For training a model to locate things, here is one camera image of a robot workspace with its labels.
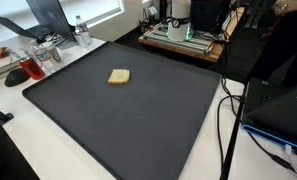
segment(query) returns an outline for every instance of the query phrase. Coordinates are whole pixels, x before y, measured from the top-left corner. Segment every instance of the gray mat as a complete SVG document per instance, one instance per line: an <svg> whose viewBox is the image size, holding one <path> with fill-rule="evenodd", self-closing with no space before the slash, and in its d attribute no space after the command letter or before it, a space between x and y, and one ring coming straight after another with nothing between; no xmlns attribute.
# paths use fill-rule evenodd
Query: gray mat
<svg viewBox="0 0 297 180"><path fill-rule="evenodd" d="M129 83L109 85L113 69ZM106 43L23 95L117 179L178 179L220 75Z"/></svg>

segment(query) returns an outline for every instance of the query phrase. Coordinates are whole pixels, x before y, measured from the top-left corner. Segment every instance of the window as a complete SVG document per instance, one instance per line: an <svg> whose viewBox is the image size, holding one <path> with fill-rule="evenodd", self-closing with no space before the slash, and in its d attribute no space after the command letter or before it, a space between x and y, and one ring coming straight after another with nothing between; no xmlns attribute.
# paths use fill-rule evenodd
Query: window
<svg viewBox="0 0 297 180"><path fill-rule="evenodd" d="M59 0L59 2L71 25L75 25L76 15L80 15L91 24L123 11L121 0ZM0 16L9 18L24 29L38 24L26 0L0 0ZM0 42L16 35L0 25Z"/></svg>

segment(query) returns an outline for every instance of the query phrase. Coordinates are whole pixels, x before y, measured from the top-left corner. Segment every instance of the white cable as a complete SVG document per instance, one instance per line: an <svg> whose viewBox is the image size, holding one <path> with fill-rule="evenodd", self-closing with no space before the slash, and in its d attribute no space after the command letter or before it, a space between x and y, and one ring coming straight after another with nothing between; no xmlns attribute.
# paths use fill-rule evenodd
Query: white cable
<svg viewBox="0 0 297 180"><path fill-rule="evenodd" d="M294 168L294 170L296 171L297 173L297 168L296 166L294 165L293 161L292 161L292 157L291 157L291 154L292 154L292 147L288 144L286 144L285 146L285 151L286 151L286 154L287 154L287 158L288 158L288 162L291 164L291 166Z"/></svg>

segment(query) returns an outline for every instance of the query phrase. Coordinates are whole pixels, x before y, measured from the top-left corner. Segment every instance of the computer screen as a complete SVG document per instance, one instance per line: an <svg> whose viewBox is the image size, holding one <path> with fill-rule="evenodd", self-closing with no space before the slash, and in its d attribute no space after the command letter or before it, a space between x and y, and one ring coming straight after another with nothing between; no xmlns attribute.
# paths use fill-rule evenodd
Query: computer screen
<svg viewBox="0 0 297 180"><path fill-rule="evenodd" d="M39 24L76 41L58 0L26 0Z"/></svg>
<svg viewBox="0 0 297 180"><path fill-rule="evenodd" d="M190 21L193 29L219 34L231 0L191 0Z"/></svg>

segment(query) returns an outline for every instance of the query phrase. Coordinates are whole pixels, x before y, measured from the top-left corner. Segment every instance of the white table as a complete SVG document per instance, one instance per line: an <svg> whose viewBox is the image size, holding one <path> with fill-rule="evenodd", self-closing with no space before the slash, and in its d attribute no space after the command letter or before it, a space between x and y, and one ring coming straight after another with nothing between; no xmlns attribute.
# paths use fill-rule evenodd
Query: white table
<svg viewBox="0 0 297 180"><path fill-rule="evenodd" d="M26 46L29 38L16 37L9 40ZM64 64L76 60L104 42L93 39L88 48L79 46L59 51ZM21 91L36 81L29 79L25 83L6 88L4 79L0 80L0 111L12 113L15 118L3 125L23 156L27 159L40 179L76 180L76 179L114 179L92 156L79 146L70 136L59 128L39 109L26 100ZM243 84L227 81L232 94L241 94ZM221 87L216 91L201 131L181 173L180 179L218 179L220 176L220 154L216 131L217 106L225 92ZM221 107L221 134L224 154L229 144L235 116L229 101Z"/></svg>
<svg viewBox="0 0 297 180"><path fill-rule="evenodd" d="M254 137L268 152L287 160L283 148L262 138ZM297 167L297 157L293 155L292 158L294 165ZM259 149L250 136L239 128L229 180L245 179L292 180L297 179L297 175L271 160L266 153Z"/></svg>

